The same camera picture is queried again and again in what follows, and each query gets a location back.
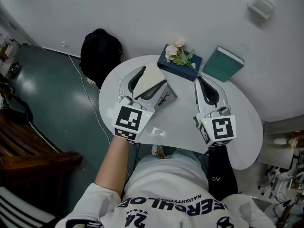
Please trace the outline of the dark teal flat box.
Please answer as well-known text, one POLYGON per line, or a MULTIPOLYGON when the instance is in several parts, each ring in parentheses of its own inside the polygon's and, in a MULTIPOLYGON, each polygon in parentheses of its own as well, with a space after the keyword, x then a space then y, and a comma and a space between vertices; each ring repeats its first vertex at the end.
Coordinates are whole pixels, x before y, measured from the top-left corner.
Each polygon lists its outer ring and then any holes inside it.
POLYGON ((165 45, 159 59, 157 62, 157 66, 162 69, 165 70, 167 72, 170 72, 172 74, 175 74, 177 76, 180 76, 182 78, 185 78, 189 81, 194 81, 195 78, 198 76, 198 73, 195 72, 199 70, 200 65, 202 63, 202 58, 197 56, 197 55, 193 55, 193 57, 191 58, 191 63, 195 63, 196 68, 190 68, 189 66, 181 66, 181 65, 177 65, 174 62, 168 62, 165 58, 165 49, 168 46, 168 44, 165 45))

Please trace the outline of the white office chair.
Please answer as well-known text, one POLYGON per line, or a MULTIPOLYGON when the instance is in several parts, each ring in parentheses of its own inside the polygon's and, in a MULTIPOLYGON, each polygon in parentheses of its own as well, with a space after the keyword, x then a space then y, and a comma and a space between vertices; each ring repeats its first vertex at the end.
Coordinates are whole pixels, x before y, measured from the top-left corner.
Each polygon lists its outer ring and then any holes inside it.
POLYGON ((292 174, 290 170, 280 167, 271 166, 265 171, 264 178, 258 185, 261 196, 269 195, 269 199, 276 198, 279 193, 284 195, 282 191, 290 190, 294 180, 301 179, 304 171, 292 174))

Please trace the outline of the white printed jersey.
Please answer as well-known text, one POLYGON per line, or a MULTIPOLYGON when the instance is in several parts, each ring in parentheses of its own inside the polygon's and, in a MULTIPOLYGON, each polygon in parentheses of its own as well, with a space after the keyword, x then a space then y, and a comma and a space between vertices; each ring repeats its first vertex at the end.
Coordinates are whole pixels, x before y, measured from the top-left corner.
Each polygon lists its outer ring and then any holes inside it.
POLYGON ((142 160, 124 191, 120 198, 90 184, 55 228, 275 228, 249 196, 212 196, 203 170, 187 160, 142 160))

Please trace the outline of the person's right forearm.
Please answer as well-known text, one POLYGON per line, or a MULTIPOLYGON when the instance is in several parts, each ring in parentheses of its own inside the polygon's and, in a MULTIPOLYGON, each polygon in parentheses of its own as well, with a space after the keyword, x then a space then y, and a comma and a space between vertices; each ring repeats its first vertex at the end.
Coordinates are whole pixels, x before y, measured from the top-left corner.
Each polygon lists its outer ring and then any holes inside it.
POLYGON ((238 184, 225 145, 212 147, 208 154, 209 193, 218 201, 238 193, 238 184))

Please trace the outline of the black backpack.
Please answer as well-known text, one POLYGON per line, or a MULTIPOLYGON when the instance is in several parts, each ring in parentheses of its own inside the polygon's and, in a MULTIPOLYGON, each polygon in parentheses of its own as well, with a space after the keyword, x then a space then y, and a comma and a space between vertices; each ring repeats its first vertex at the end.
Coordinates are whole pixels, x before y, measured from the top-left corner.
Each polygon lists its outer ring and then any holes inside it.
POLYGON ((120 41, 99 28, 86 35, 79 66, 83 74, 101 88, 109 73, 121 64, 122 52, 120 41))

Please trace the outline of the black eyelash curler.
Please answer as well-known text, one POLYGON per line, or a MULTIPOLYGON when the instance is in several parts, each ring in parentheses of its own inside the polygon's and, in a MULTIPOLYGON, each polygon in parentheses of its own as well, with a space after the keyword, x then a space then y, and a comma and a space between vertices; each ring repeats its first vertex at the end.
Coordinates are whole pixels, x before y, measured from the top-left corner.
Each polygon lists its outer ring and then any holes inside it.
POLYGON ((170 94, 171 94, 170 91, 167 91, 167 93, 163 97, 161 97, 161 100, 158 103, 158 106, 160 106, 163 103, 163 101, 166 101, 166 97, 170 96, 170 94))

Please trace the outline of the person's left forearm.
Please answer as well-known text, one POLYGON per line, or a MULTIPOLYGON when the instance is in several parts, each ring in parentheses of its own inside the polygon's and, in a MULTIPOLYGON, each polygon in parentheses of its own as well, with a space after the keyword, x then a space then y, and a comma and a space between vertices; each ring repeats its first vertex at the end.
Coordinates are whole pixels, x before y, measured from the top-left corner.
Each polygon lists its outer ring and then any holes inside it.
POLYGON ((115 136, 95 178, 95 184, 121 195, 127 174, 129 142, 115 136))

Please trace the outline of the round white table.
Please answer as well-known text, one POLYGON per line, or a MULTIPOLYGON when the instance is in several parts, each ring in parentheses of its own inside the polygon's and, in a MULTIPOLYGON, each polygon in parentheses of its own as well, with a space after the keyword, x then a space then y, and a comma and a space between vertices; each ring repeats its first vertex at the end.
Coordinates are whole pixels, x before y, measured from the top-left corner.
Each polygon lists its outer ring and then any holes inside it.
MULTIPOLYGON (((122 79, 150 61, 157 63, 158 59, 159 55, 129 59, 115 67, 106 77, 100 89, 98 106, 109 130, 112 130, 112 121, 106 113, 118 101, 122 79)), ((177 99, 152 117, 138 142, 205 153, 208 148, 193 119, 198 113, 194 83, 167 71, 163 73, 177 99)), ((248 98, 233 83, 215 82, 224 89, 231 113, 236 117, 237 137, 227 144, 231 166, 236 170, 246 169, 255 162, 262 147, 263 127, 260 117, 248 98)))

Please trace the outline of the person's shoe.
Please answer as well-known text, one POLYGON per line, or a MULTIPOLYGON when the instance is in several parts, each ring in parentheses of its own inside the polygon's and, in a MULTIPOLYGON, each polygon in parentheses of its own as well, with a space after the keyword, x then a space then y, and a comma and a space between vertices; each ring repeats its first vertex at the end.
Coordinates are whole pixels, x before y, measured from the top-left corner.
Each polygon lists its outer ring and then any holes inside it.
POLYGON ((165 158, 164 147, 161 145, 153 145, 152 146, 152 155, 154 157, 164 159, 165 158))

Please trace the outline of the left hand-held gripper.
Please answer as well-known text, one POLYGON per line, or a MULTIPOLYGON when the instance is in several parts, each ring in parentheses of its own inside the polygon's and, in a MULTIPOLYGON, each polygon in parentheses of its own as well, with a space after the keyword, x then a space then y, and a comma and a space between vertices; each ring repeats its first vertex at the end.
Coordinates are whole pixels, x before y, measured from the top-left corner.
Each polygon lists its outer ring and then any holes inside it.
POLYGON ((119 86, 119 101, 113 108, 107 109, 106 116, 111 119, 113 135, 124 138, 129 142, 136 142, 155 114, 156 106, 164 95, 167 81, 162 81, 138 97, 133 96, 133 91, 142 77, 146 66, 141 66, 121 81, 119 86))

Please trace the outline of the black white striped object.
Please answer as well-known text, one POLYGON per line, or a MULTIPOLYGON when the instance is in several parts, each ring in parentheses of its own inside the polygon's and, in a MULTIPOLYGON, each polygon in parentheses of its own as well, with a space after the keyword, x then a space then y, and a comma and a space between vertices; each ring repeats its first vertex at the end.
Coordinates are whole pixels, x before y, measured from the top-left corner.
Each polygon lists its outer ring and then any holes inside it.
POLYGON ((54 228, 58 218, 0 187, 0 228, 54 228))

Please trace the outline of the grey shelf unit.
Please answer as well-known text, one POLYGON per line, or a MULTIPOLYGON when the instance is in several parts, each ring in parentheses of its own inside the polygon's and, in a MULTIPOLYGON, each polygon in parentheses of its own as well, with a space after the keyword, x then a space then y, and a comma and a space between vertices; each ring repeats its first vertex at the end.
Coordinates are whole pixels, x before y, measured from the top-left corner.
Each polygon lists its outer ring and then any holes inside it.
POLYGON ((304 115, 284 120, 265 122, 263 125, 263 142, 257 160, 283 169, 289 169, 295 151, 304 151, 304 115), (286 138, 291 132, 299 132, 298 144, 291 149, 289 144, 274 144, 276 138, 286 138))

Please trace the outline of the small pale flower bunch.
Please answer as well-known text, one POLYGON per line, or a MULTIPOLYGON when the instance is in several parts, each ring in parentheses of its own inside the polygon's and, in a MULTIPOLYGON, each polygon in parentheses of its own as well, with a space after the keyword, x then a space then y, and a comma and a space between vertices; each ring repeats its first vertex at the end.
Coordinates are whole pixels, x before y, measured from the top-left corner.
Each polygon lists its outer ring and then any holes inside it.
POLYGON ((287 143, 289 144, 289 147, 291 149, 295 149, 297 147, 298 144, 298 136, 299 136, 299 132, 291 132, 289 137, 288 137, 288 141, 287 143))

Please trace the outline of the teal hardcover book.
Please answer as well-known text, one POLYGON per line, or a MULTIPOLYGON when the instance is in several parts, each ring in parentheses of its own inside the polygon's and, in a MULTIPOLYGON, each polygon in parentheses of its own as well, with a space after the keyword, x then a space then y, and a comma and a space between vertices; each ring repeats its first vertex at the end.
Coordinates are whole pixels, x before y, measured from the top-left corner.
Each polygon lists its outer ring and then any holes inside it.
POLYGON ((221 81, 228 81, 234 74, 241 70, 245 62, 223 47, 217 46, 202 72, 221 81))

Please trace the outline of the brown wooden furniture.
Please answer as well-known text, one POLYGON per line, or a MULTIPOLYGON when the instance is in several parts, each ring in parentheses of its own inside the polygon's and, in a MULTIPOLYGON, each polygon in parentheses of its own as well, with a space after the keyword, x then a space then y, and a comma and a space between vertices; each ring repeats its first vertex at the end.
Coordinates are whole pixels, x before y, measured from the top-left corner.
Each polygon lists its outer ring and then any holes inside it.
POLYGON ((77 152, 51 145, 33 126, 0 114, 0 187, 64 174, 80 167, 82 160, 77 152))

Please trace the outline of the white wall light switch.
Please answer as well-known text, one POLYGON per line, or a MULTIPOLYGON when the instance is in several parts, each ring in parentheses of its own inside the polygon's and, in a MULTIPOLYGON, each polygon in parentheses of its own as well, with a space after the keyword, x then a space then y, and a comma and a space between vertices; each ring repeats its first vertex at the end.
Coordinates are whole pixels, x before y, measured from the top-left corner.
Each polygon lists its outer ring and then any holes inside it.
POLYGON ((248 7, 264 19, 269 19, 276 9, 271 0, 250 0, 248 7))

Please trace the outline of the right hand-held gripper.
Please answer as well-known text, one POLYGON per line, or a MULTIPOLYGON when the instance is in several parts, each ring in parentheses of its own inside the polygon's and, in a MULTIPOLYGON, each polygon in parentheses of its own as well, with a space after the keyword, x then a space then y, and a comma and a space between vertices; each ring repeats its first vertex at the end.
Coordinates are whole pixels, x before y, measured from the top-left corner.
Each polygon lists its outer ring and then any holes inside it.
POLYGON ((198 76, 194 83, 200 112, 193 117, 196 128, 207 147, 227 145, 237 134, 235 116, 230 112, 225 91, 213 80, 202 76, 198 76))

